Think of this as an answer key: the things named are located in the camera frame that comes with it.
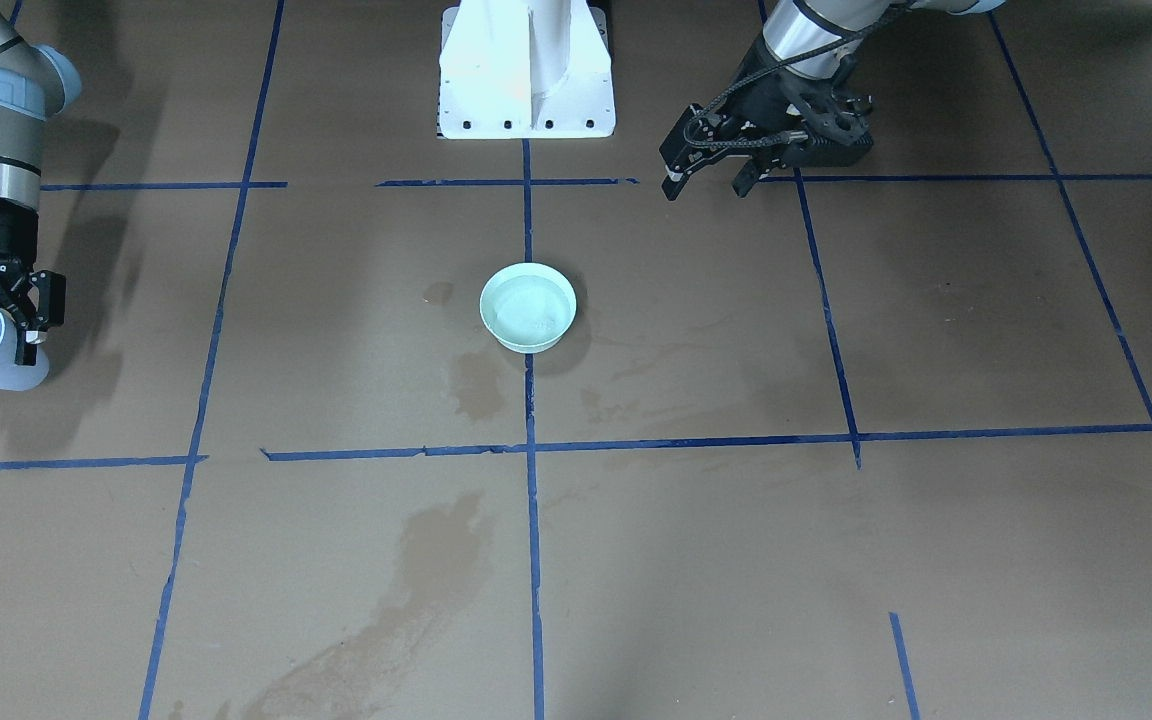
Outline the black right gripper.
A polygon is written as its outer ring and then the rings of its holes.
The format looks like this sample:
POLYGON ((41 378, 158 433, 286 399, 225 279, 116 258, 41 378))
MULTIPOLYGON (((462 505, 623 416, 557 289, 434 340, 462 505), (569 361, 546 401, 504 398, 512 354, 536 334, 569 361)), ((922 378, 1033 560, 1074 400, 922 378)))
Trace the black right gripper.
POLYGON ((67 320, 67 278, 51 270, 33 272, 18 260, 0 260, 0 310, 17 328, 15 365, 36 366, 47 331, 67 320))

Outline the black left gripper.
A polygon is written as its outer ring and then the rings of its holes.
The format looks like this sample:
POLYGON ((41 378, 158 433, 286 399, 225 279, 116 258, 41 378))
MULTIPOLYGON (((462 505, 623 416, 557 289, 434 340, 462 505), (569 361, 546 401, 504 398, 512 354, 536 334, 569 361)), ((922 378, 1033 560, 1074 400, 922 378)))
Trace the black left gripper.
POLYGON ((874 141, 872 100, 849 88, 856 65, 844 53, 829 76, 809 78, 751 46, 732 86, 707 105, 691 104, 660 143, 666 199, 677 200, 694 173, 726 158, 746 158, 732 179, 738 199, 772 170, 858 162, 874 141))

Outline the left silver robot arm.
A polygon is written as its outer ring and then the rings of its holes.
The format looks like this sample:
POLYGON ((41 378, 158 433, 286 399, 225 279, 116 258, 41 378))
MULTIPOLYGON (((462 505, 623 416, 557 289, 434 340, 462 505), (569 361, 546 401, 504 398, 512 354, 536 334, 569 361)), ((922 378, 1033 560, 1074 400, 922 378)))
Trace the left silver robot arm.
POLYGON ((664 196, 676 200, 699 170, 744 159, 732 181, 745 197, 776 170, 850 167, 873 146, 872 100, 849 81, 861 41, 910 12, 983 14, 996 1, 780 1, 730 85, 682 111, 662 143, 664 196))

